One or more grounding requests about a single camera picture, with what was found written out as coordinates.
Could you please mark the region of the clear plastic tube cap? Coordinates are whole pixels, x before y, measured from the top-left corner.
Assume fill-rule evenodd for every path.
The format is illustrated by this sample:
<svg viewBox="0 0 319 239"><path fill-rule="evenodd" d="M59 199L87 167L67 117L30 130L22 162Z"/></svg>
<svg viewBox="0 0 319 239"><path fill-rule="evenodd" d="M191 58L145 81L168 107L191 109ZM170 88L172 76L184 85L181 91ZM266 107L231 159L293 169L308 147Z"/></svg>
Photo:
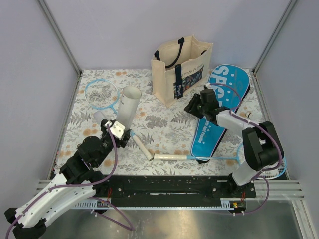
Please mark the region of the clear plastic tube cap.
<svg viewBox="0 0 319 239"><path fill-rule="evenodd" d="M104 119L104 115L101 111L93 113L93 117L98 124L101 124L102 120Z"/></svg>

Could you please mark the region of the white shuttlecock tube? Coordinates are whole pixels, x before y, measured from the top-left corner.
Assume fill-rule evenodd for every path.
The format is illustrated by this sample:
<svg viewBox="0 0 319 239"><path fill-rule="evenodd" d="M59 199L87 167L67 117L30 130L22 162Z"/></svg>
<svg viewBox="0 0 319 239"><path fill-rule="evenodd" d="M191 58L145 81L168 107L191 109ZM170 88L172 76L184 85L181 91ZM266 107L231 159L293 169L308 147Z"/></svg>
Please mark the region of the white shuttlecock tube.
<svg viewBox="0 0 319 239"><path fill-rule="evenodd" d="M141 96L141 91L135 86L123 88L116 121L125 127L125 131L131 128Z"/></svg>

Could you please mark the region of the white shuttlecock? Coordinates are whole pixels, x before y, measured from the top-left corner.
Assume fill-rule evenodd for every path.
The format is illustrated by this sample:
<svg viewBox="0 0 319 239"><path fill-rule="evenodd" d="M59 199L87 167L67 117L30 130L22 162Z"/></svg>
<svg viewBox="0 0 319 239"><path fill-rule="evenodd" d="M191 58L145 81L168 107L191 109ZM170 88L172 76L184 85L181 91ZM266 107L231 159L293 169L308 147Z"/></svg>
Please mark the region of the white shuttlecock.
<svg viewBox="0 0 319 239"><path fill-rule="evenodd" d="M247 106L244 107L244 113L247 119L250 119L250 120L252 119L253 112L254 112L253 108L247 107Z"/></svg>

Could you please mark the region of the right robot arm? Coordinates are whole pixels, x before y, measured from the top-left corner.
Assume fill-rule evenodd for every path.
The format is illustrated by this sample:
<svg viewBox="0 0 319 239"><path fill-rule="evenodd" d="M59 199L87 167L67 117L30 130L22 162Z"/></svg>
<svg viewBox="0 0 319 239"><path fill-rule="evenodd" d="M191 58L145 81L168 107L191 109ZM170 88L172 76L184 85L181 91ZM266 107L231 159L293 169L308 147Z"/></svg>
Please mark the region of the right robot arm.
<svg viewBox="0 0 319 239"><path fill-rule="evenodd" d="M272 165L274 169L281 166L284 152L271 122L255 123L228 107L220 106L213 89L194 94L184 110L199 119L206 118L215 126L242 138L245 161L228 176L221 186L222 192L238 197L244 192L245 186L263 171L271 170Z"/></svg>

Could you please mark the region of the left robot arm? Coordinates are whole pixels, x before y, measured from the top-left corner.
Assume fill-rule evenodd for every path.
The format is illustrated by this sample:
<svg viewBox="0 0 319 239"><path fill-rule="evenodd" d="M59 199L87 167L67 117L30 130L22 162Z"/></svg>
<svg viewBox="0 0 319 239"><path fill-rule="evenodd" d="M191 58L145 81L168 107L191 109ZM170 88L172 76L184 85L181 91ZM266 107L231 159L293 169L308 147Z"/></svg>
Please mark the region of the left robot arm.
<svg viewBox="0 0 319 239"><path fill-rule="evenodd" d="M126 146L131 131L116 120L103 119L101 132L101 138L86 137L48 185L29 202L5 211L10 223L6 238L13 233L17 239L38 239L52 222L77 203L107 194L108 180L116 169L104 175L97 168L111 152L118 162L117 149Z"/></svg>

